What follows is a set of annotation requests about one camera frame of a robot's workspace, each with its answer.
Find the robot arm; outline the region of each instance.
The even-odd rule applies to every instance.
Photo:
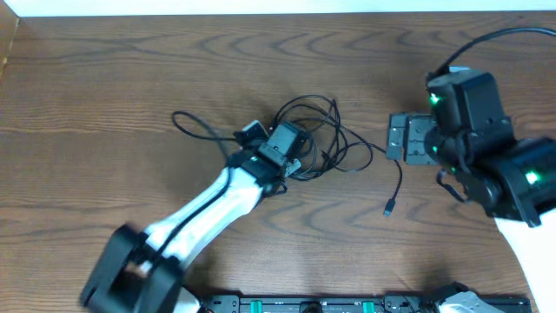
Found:
[[[142,232],[126,224],[112,235],[81,305],[91,312],[196,313],[198,300],[182,287],[185,270],[224,228],[275,194],[301,166],[293,156],[305,135],[283,123],[268,137],[256,121],[235,134],[242,149],[201,195]]]
[[[178,224],[191,216],[198,207],[224,187],[227,176],[228,169],[224,169],[216,181],[201,195],[168,218],[148,226],[144,231],[149,236],[146,244],[154,250],[160,249]],[[242,168],[232,169],[232,180],[226,193],[187,223],[162,252],[162,256],[176,257],[180,260],[182,270],[187,269],[201,250],[218,234],[257,205],[261,194],[262,187],[257,184],[255,176]]]

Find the wood grain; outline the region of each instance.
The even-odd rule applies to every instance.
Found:
[[[335,97],[344,124],[383,145],[388,114],[426,110],[423,78],[471,37],[547,13],[28,18],[0,83],[0,311],[76,305],[111,232],[184,205],[222,168],[213,143],[171,126],[188,110],[223,134],[287,100]],[[556,135],[556,42],[504,37],[460,64],[497,77],[519,137]],[[349,162],[357,162],[358,157]],[[492,220],[379,154],[266,200],[200,255],[198,293],[369,295],[458,280],[530,296]]]

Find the tangled cable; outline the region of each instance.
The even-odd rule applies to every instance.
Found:
[[[316,105],[301,103],[302,100],[308,100],[308,99],[314,99],[314,100],[320,100],[326,102],[328,104],[328,110],[324,110],[323,108]],[[339,170],[346,173],[354,173],[366,169],[373,162],[373,157],[374,157],[373,149],[377,149],[379,152],[386,154],[386,151],[381,147],[378,147],[373,143],[369,143],[363,137],[359,136],[357,133],[353,132],[349,128],[342,125],[340,111],[338,110],[338,104],[336,103],[336,101],[334,99],[328,99],[327,97],[321,95],[299,96],[284,104],[278,110],[278,112],[276,113],[273,119],[272,129],[274,130],[276,127],[278,127],[278,125],[282,121],[287,119],[286,118],[287,115],[289,115],[292,111],[296,109],[312,110],[318,113],[318,116],[298,117],[294,119],[288,119],[289,122],[294,123],[297,126],[303,128],[308,133],[309,136],[308,148],[305,151],[303,151],[299,156],[297,156],[297,158],[300,159],[301,161],[308,157],[311,157],[310,165],[304,169],[297,170],[290,176],[290,178],[299,181],[310,181],[318,177],[321,177],[324,173],[332,169]],[[305,124],[306,122],[317,122],[317,125],[312,128],[309,128]],[[326,149],[319,150],[319,145],[314,139],[313,134],[325,125],[334,128],[334,136],[332,142]],[[357,138],[358,141],[350,143],[348,141],[348,138],[346,137],[346,133],[354,136],[355,138]],[[364,165],[362,165],[359,168],[355,168],[355,169],[342,168],[341,163],[345,160],[349,149],[353,148],[354,146],[360,146],[360,145],[364,145],[368,149],[369,159],[365,162]],[[322,163],[320,166],[317,166],[319,152],[322,157]],[[396,186],[395,192],[392,198],[390,199],[390,201],[388,202],[388,204],[391,205],[392,208],[394,207],[394,203],[395,203],[394,199],[396,198],[398,192],[400,191],[400,186],[402,181],[402,171],[401,171],[400,164],[398,163],[398,161],[395,160],[394,163],[396,164],[398,171],[400,172],[400,178],[398,180],[398,184]],[[385,214],[389,215],[391,209],[388,210],[388,205],[387,205],[387,211],[385,211]]]

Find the green led light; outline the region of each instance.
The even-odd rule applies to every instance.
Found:
[[[529,182],[529,184],[537,183],[540,180],[539,174],[535,173],[534,171],[527,172],[525,174],[525,178]]]
[[[442,98],[436,96],[435,94],[431,94],[431,104],[432,105],[436,105],[438,102],[440,102],[440,100],[442,100]]]

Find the black cable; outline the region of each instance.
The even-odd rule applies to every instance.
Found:
[[[198,135],[195,135],[195,134],[185,130],[175,120],[175,117],[177,117],[178,115],[189,117],[192,120],[194,120],[195,122],[199,123],[211,135],[211,137],[198,136]],[[166,250],[166,248],[172,242],[172,240],[174,240],[174,238],[177,236],[177,234],[179,234],[180,231],[182,231],[183,227],[185,227],[185,225],[187,225],[187,223],[189,223],[192,219],[194,219],[196,216],[198,216],[203,210],[207,209],[209,205],[211,205],[216,200],[218,200],[222,195],[224,195],[226,193],[226,191],[228,190],[230,183],[232,182],[232,168],[228,167],[228,158],[229,158],[228,151],[226,149],[226,146],[224,146],[224,144],[222,143],[222,141],[229,140],[229,138],[219,137],[218,135],[216,135],[215,131],[206,122],[201,120],[201,118],[199,118],[199,117],[197,117],[197,116],[195,116],[191,113],[185,112],[185,111],[176,111],[176,112],[172,113],[172,123],[174,123],[174,125],[176,126],[177,129],[181,130],[183,133],[185,133],[188,136],[191,136],[193,138],[198,138],[198,139],[215,141],[216,144],[218,145],[218,148],[220,149],[220,152],[222,153],[222,156],[224,157],[224,167],[228,168],[228,176],[226,177],[226,183],[224,183],[224,185],[222,186],[222,188],[220,189],[220,191],[218,191],[218,193],[216,195],[214,195],[206,203],[204,203],[199,208],[197,208],[193,213],[191,213],[191,215],[186,217],[183,221],[181,221],[179,224],[177,224],[172,229],[172,231],[170,231],[168,237],[166,238],[166,240],[164,240],[164,243],[160,246],[160,248],[158,248],[158,250],[156,251],[156,253],[154,255],[154,260],[155,261],[153,263],[151,271],[156,268],[156,266],[160,262],[159,261],[160,256]]]
[[[308,104],[303,104],[303,103],[293,104],[296,101],[299,101],[299,100],[302,100],[302,99],[307,99],[307,98],[315,98],[315,99],[321,99],[321,100],[326,101],[329,104],[328,111],[325,111],[325,110],[323,110],[319,107],[313,106],[313,105],[308,105]],[[315,178],[318,178],[318,177],[322,176],[324,173],[326,173],[327,171],[329,171],[331,169],[337,169],[337,170],[340,170],[340,171],[343,171],[343,172],[357,172],[357,171],[360,171],[360,170],[364,170],[373,161],[373,149],[372,148],[375,148],[378,151],[386,154],[386,151],[384,149],[376,146],[373,143],[368,143],[363,137],[359,136],[358,134],[356,134],[355,132],[353,132],[349,128],[343,126],[341,124],[340,112],[338,111],[338,106],[336,104],[336,101],[334,99],[330,100],[330,99],[328,99],[324,96],[321,96],[321,95],[300,96],[300,97],[297,97],[297,98],[287,102],[286,104],[284,104],[278,110],[278,112],[275,115],[275,118],[274,118],[274,121],[273,121],[273,124],[272,124],[273,130],[275,130],[276,127],[278,127],[279,123],[282,121],[282,119],[289,112],[291,112],[292,110],[297,109],[297,108],[306,108],[306,109],[316,111],[319,114],[321,114],[323,117],[298,118],[298,119],[296,119],[292,122],[292,123],[295,123],[298,126],[302,127],[305,130],[307,129],[307,127],[300,122],[318,121],[318,122],[320,122],[320,124],[318,126],[314,127],[311,130],[307,130],[307,133],[308,133],[308,136],[309,136],[309,140],[308,140],[309,147],[308,147],[307,151],[300,154],[300,156],[302,156],[302,158],[304,158],[304,157],[308,157],[312,152],[313,158],[312,158],[311,164],[305,170],[297,170],[294,174],[292,174],[290,176],[291,178],[301,180],[301,181],[308,181],[308,180],[312,180],[312,179],[315,179]],[[194,134],[194,133],[192,133],[188,130],[185,130],[175,119],[177,116],[180,116],[180,115],[189,117],[192,120],[194,120],[195,122],[199,123],[211,135],[211,137],[196,135],[196,134]],[[231,170],[231,168],[229,168],[227,166],[228,158],[229,158],[228,152],[227,152],[226,147],[224,146],[224,144],[222,142],[223,141],[235,141],[234,138],[219,137],[218,135],[216,135],[216,133],[213,131],[213,129],[207,123],[205,123],[203,120],[201,120],[201,118],[199,118],[199,117],[197,117],[197,116],[195,116],[191,113],[185,112],[185,111],[176,111],[176,112],[172,113],[172,123],[174,124],[174,126],[177,129],[179,129],[181,132],[183,132],[184,134],[186,134],[190,137],[216,142],[218,144],[218,148],[220,149],[222,155],[224,156],[224,159],[226,160],[225,161],[226,162],[225,167],[228,168],[228,177],[226,179],[226,183],[224,184],[224,186],[220,189],[220,191],[215,196],[210,198],[205,204],[203,204],[201,207],[197,208],[191,215],[189,215],[187,218],[185,218],[183,221],[181,221],[178,225],[176,225],[172,229],[172,231],[170,232],[169,236],[166,238],[164,243],[156,251],[156,253],[154,255],[155,262],[154,262],[153,267],[151,268],[151,270],[153,270],[158,265],[158,262],[160,260],[160,256],[162,255],[164,250],[166,248],[168,248],[168,245],[172,242],[172,240],[174,240],[174,238],[177,236],[177,234],[179,234],[179,232],[183,229],[183,227],[185,227],[185,225],[187,223],[189,223],[193,218],[195,218],[197,215],[199,215],[203,210],[208,208],[209,205],[211,205],[216,200],[218,200],[228,190],[228,187],[229,187],[231,179],[232,179],[232,170]],[[314,170],[314,167],[316,166],[317,155],[318,155],[318,144],[314,140],[312,134],[315,131],[317,131],[320,127],[322,127],[326,124],[334,127],[334,130],[335,130],[334,140],[332,141],[332,143],[330,144],[330,146],[328,147],[328,150],[326,152],[321,151],[322,158],[324,159],[323,165],[321,166],[320,169]],[[349,143],[348,139],[346,138],[346,135],[344,134],[344,132],[347,132],[347,133],[351,134],[352,136],[359,139],[359,141],[355,142],[355,143]],[[365,165],[363,165],[363,166],[361,166],[360,168],[357,168],[357,169],[345,170],[345,169],[341,168],[340,163],[344,160],[345,156],[348,154],[348,150],[350,148],[356,146],[356,145],[365,145],[368,148],[369,153],[370,153],[369,160],[367,161],[367,163],[365,163]],[[388,215],[392,211],[392,208],[394,207],[394,204],[395,204],[394,199],[398,196],[398,192],[400,191],[401,181],[402,181],[402,171],[401,171],[400,164],[398,163],[398,161],[394,161],[394,163],[396,164],[396,166],[398,167],[398,171],[400,172],[400,179],[398,180],[398,184],[396,186],[396,189],[395,189],[395,192],[394,192],[392,198],[390,200],[388,200],[387,210],[385,211],[385,214],[387,212]],[[281,185],[283,187],[283,191],[281,191],[280,194],[285,193],[288,190],[288,187],[286,186],[285,182],[282,182]]]
[[[323,108],[312,104],[297,103],[298,101],[307,100],[307,99],[324,101],[325,103],[328,104],[328,110],[324,110]],[[364,170],[372,163],[374,157],[373,149],[377,149],[379,152],[386,155],[386,151],[384,149],[378,147],[373,143],[369,143],[363,137],[359,136],[354,131],[342,125],[341,115],[338,110],[338,105],[336,101],[334,99],[328,99],[321,95],[299,96],[293,100],[288,101],[276,113],[273,119],[272,127],[275,129],[284,120],[284,117],[295,109],[312,110],[313,112],[318,113],[319,116],[300,117],[300,118],[289,120],[289,122],[300,126],[304,130],[308,129],[308,126],[304,124],[305,122],[319,122],[319,124],[316,127],[308,130],[308,136],[309,136],[308,150],[304,151],[302,154],[297,156],[297,158],[302,160],[305,157],[308,157],[308,155],[312,154],[313,159],[311,161],[311,164],[306,169],[297,170],[290,176],[290,178],[299,181],[309,181],[321,177],[326,172],[332,169],[339,170],[342,172],[347,172],[347,173],[358,172]],[[328,125],[334,128],[334,138],[326,150],[318,151],[318,144],[316,143],[313,134],[316,130],[320,129],[324,125]],[[357,138],[358,141],[350,143],[346,137],[346,133],[354,136],[355,138]],[[367,147],[370,154],[369,159],[366,161],[364,165],[362,165],[359,168],[356,169],[342,168],[340,165],[344,161],[346,155],[348,154],[348,150],[358,145],[364,145]],[[316,169],[315,168],[316,159],[318,157],[319,152],[321,153],[321,157],[323,161],[322,161],[322,165],[318,169]],[[394,208],[395,205],[395,198],[398,196],[401,187],[401,182],[403,179],[400,164],[398,163],[398,161],[395,160],[394,163],[398,168],[398,171],[400,173],[400,178],[398,180],[398,184],[396,185],[392,198],[388,200],[387,207],[385,210],[385,215],[389,215],[392,212],[392,209]]]
[[[200,135],[196,135],[186,129],[184,129],[176,120],[175,117],[178,115],[184,115],[186,117],[190,117],[191,119],[193,119],[194,121],[198,122],[202,127],[205,128],[205,130],[207,130],[210,135],[215,134],[214,137],[206,137],[206,136],[200,136]],[[235,138],[233,137],[219,137],[216,135],[216,133],[214,133],[214,131],[212,131],[212,128],[206,124],[205,122],[203,122],[199,117],[194,116],[193,114],[189,114],[188,112],[184,112],[184,111],[176,111],[174,113],[172,113],[172,123],[174,124],[174,126],[181,130],[182,133],[184,133],[185,135],[188,135],[190,137],[196,138],[196,139],[202,139],[202,140],[209,140],[209,141],[216,141],[216,142],[220,142],[220,141],[235,141]]]
[[[434,74],[436,76],[439,75],[443,75],[443,74],[447,74],[449,72],[449,68],[450,68],[450,64],[456,59],[458,58],[463,52],[469,50],[471,47],[473,47],[475,44],[477,43],[482,43],[491,39],[494,39],[496,37],[500,37],[500,36],[504,36],[504,35],[509,35],[509,34],[515,34],[515,33],[520,33],[520,32],[533,32],[533,33],[539,33],[539,34],[543,34],[543,35],[548,35],[548,36],[552,36],[552,37],[556,37],[556,30],[551,30],[548,28],[540,28],[540,27],[516,27],[516,28],[508,28],[508,29],[503,29],[503,30],[497,30],[495,32],[492,33],[488,33],[486,35],[483,35],[481,37],[477,37],[474,40],[472,40],[471,42],[465,44],[463,47],[459,48],[454,54],[452,54],[435,72]]]

